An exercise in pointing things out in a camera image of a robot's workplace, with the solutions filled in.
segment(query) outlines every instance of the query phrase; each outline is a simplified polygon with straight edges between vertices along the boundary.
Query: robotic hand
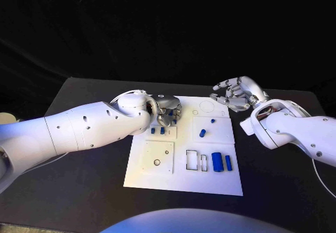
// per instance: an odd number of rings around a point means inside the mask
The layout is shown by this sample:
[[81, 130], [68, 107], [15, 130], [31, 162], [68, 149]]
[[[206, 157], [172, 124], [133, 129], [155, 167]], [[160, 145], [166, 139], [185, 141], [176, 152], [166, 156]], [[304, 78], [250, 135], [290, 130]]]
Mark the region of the robotic hand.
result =
[[176, 97], [149, 96], [143, 90], [134, 90], [110, 103], [85, 104], [52, 116], [0, 125], [0, 193], [54, 156], [143, 133], [156, 117], [168, 127], [180, 114]]
[[258, 84], [247, 76], [222, 81], [214, 90], [227, 88], [227, 95], [211, 98], [235, 111], [254, 108], [251, 117], [240, 125], [248, 135], [255, 134], [263, 145], [274, 149], [296, 144], [316, 160], [336, 166], [336, 119], [312, 117], [290, 100], [271, 100]]

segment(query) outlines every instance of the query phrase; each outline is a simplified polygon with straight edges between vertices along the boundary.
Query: white board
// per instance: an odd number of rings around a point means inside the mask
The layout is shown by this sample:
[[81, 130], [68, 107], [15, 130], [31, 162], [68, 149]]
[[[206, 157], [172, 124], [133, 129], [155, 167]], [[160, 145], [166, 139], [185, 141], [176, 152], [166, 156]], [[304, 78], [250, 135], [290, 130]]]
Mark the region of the white board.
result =
[[[150, 133], [133, 137], [124, 187], [163, 189], [186, 192], [242, 196], [235, 140], [228, 107], [206, 97], [176, 96], [182, 102], [182, 118], [176, 126], [176, 138]], [[170, 172], [150, 173], [143, 163], [152, 164], [153, 156], [146, 156], [146, 142], [173, 143], [173, 166]], [[198, 151], [198, 170], [186, 169], [186, 150]], [[224, 172], [214, 171], [212, 153], [221, 152]], [[201, 155], [206, 155], [208, 171], [202, 171]], [[225, 155], [231, 156], [232, 171], [228, 171]]]

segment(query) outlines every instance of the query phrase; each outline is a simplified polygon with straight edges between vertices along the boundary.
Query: white cable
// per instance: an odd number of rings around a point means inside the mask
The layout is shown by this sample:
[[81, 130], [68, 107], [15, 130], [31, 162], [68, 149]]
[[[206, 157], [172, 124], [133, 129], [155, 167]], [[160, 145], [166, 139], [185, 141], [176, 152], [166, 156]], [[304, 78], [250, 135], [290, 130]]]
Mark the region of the white cable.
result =
[[127, 91], [127, 92], [124, 92], [123, 94], [120, 94], [120, 95], [113, 99], [113, 101], [111, 101], [110, 103], [114, 103], [123, 95], [126, 95], [126, 94], [129, 94], [129, 93], [131, 93], [131, 92], [137, 92], [137, 91], [140, 91], [142, 93], [146, 93], [146, 91], [143, 91], [143, 90], [131, 90], [131, 91]]
[[25, 171], [25, 173], [29, 172], [29, 171], [32, 171], [33, 169], [38, 169], [39, 167], [42, 167], [42, 166], [51, 164], [52, 162], [55, 162], [56, 160], [59, 160], [61, 158], [64, 158], [68, 154], [69, 154], [69, 152], [67, 152], [61, 157], [58, 157], [56, 159], [54, 159], [54, 160], [49, 161], [48, 163], [41, 164], [39, 166], [33, 166], [29, 170]]
[[316, 172], [317, 178], [319, 178], [319, 180], [320, 180], [320, 182], [322, 182], [322, 184], [323, 184], [326, 190], [329, 191], [329, 193], [330, 193], [330, 194], [333, 195], [333, 197], [336, 198], [336, 195], [332, 193], [332, 191], [329, 190], [329, 188], [326, 187], [326, 185], [325, 185], [325, 183], [323, 183], [323, 181], [322, 181], [322, 179], [320, 179], [319, 172], [317, 172], [316, 166], [315, 166], [315, 160], [312, 159], [312, 161], [313, 161], [313, 168], [315, 168], [315, 172]]

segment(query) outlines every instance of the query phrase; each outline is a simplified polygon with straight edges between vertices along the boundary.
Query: dark gray table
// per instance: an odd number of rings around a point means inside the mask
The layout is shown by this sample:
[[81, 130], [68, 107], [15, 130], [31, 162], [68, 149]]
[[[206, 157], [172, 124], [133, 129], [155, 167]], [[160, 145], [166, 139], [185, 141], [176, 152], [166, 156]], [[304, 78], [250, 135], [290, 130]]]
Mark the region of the dark gray table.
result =
[[[108, 102], [120, 93], [206, 97], [211, 86], [69, 78], [46, 116], [82, 104]], [[323, 115], [312, 92], [267, 90]], [[26, 173], [0, 194], [0, 222], [69, 232], [100, 232], [129, 217], [168, 208], [221, 210], [264, 220], [296, 232], [336, 231], [336, 200], [319, 183], [312, 160], [294, 145], [268, 150], [240, 127], [251, 111], [230, 112], [244, 197], [123, 187], [131, 139], [72, 152]], [[336, 168], [316, 162], [335, 189]]]

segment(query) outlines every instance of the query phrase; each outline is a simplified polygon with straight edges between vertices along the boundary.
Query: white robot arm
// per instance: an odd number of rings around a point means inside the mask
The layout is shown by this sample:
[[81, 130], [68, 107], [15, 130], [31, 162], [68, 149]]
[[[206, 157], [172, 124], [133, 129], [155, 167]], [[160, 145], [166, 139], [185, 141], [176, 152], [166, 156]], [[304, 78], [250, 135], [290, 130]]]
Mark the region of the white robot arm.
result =
[[0, 193], [22, 173], [54, 156], [143, 133], [156, 117], [162, 126], [170, 126], [180, 117], [179, 99], [133, 92], [110, 104], [85, 104], [52, 116], [0, 125]]
[[336, 119], [312, 117], [290, 100], [271, 100], [254, 80], [247, 76], [221, 82], [214, 90], [227, 87], [227, 96], [211, 98], [235, 111], [254, 108], [251, 117], [241, 122], [248, 135], [255, 134], [263, 145], [274, 149], [286, 143], [296, 144], [304, 153], [323, 163], [336, 166]]

